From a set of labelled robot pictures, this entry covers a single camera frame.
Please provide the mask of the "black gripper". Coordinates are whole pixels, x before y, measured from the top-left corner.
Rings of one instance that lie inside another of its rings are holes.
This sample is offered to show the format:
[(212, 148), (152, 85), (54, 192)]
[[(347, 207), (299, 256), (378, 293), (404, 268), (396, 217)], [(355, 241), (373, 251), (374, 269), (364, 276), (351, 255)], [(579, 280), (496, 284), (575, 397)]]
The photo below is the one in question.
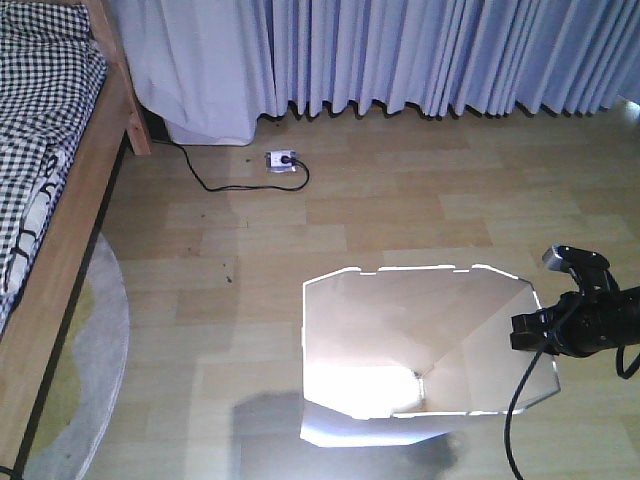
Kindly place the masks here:
[[(589, 357), (620, 346), (614, 335), (612, 304), (607, 299), (605, 302), (587, 303), (576, 292), (569, 292), (563, 294), (549, 312), (538, 310), (512, 316), (511, 348)], [(550, 343), (548, 336), (552, 327), (556, 330)]]

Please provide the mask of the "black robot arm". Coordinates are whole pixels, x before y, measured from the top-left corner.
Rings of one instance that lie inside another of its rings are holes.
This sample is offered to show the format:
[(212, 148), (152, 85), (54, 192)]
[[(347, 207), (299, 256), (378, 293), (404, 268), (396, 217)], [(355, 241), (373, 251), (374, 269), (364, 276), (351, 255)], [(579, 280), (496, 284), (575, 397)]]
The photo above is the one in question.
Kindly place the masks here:
[(639, 289), (601, 292), (594, 301), (566, 292), (559, 301), (511, 318), (511, 348), (586, 358), (639, 343)]

